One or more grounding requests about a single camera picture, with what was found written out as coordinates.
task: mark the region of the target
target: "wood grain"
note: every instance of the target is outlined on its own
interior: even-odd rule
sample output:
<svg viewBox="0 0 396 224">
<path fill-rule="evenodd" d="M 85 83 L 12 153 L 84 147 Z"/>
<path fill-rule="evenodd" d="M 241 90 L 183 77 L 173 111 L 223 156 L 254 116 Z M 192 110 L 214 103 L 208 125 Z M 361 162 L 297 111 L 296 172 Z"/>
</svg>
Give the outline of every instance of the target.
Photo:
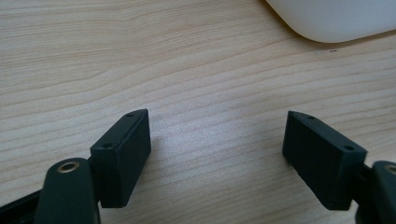
<svg viewBox="0 0 396 224">
<path fill-rule="evenodd" d="M 88 158 L 147 108 L 153 151 L 103 223 L 354 223 L 327 211 L 280 153 L 288 110 L 396 161 L 396 33 L 343 44 L 295 34 L 265 3 L 0 3 L 0 203 Z"/>
</svg>

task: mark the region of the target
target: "screw hole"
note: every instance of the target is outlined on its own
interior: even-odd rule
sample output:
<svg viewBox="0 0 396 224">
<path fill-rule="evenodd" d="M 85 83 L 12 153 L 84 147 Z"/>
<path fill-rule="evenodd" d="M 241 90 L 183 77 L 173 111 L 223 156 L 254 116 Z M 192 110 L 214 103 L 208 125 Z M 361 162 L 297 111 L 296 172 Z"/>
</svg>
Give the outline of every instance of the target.
<svg viewBox="0 0 396 224">
<path fill-rule="evenodd" d="M 392 174 L 396 175 L 396 166 L 395 165 L 387 165 L 387 170 Z"/>
<path fill-rule="evenodd" d="M 105 144 L 103 144 L 103 147 L 112 147 L 113 146 L 113 144 L 111 144 L 111 143 L 105 143 Z"/>
<path fill-rule="evenodd" d="M 78 162 L 70 161 L 70 162 L 60 165 L 57 170 L 59 173 L 65 174 L 65 173 L 69 173 L 69 172 L 76 170 L 78 167 L 79 167 Z"/>
<path fill-rule="evenodd" d="M 346 150 L 349 150 L 349 151 L 352 151 L 353 149 L 355 149 L 354 147 L 351 147 L 351 146 L 344 146 L 344 148 L 345 148 Z"/>
</svg>

